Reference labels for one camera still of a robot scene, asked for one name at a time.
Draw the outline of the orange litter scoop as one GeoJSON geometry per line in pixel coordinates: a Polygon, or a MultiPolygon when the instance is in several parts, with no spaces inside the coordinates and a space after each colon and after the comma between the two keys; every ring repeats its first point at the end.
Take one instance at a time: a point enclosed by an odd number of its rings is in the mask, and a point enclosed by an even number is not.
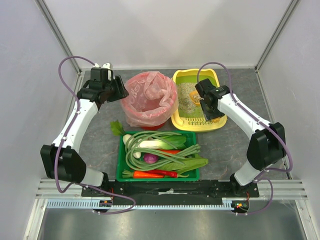
{"type": "Polygon", "coordinates": [[[189,93],[191,101],[198,107],[201,106],[200,100],[202,99],[196,90],[189,93]]]}

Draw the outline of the yellow litter box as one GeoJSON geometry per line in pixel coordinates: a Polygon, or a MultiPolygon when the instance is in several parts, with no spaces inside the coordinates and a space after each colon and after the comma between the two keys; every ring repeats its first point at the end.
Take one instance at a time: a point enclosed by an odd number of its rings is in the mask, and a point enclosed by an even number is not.
{"type": "MultiPolygon", "coordinates": [[[[175,82],[176,87],[180,83],[194,83],[196,85],[197,80],[209,79],[210,82],[215,86],[219,87],[220,83],[216,72],[213,69],[207,68],[202,69],[197,78],[198,69],[185,69],[177,70],[172,80],[175,82]]],[[[207,121],[203,117],[191,117],[185,118],[180,117],[178,109],[171,116],[172,124],[179,130],[191,131],[191,132],[210,132],[222,128],[227,122],[227,116],[216,118],[214,120],[207,121]]]]}

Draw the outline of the pink plastic bin liner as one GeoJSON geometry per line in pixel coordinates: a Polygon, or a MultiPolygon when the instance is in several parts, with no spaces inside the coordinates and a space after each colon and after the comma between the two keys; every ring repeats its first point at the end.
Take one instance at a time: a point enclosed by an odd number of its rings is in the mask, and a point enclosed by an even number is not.
{"type": "Polygon", "coordinates": [[[129,96],[121,100],[121,107],[132,127],[158,126],[178,109],[177,85],[159,71],[139,73],[124,86],[129,96]]]}

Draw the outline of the red trash bin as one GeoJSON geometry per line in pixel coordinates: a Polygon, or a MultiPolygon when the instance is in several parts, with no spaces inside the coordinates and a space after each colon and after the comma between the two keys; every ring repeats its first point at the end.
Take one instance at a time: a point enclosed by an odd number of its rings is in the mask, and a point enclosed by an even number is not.
{"type": "Polygon", "coordinates": [[[165,125],[165,122],[155,126],[141,126],[141,128],[145,131],[157,131],[160,128],[162,128],[164,125],[165,125]]]}

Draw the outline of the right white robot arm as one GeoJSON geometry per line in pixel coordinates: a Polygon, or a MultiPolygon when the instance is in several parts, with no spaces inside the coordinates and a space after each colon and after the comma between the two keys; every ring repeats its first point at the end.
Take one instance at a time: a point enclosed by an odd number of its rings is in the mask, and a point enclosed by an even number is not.
{"type": "Polygon", "coordinates": [[[207,121],[229,117],[249,138],[246,162],[230,176],[233,191],[238,193],[251,184],[264,170],[284,158],[285,129],[279,123],[261,118],[226,86],[215,87],[206,78],[195,85],[200,106],[207,121]]]}

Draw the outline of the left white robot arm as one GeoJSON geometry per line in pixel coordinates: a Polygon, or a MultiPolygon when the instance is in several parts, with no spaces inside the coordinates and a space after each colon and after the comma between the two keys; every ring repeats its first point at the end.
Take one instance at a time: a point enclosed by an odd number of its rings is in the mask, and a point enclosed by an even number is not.
{"type": "Polygon", "coordinates": [[[74,94],[75,103],[69,119],[58,137],[43,145],[40,156],[48,178],[54,179],[59,193],[64,193],[60,182],[69,186],[100,187],[108,189],[107,173],[87,166],[79,155],[84,134],[104,103],[115,102],[129,95],[120,75],[114,74],[112,65],[96,64],[90,70],[90,78],[74,94]]]}

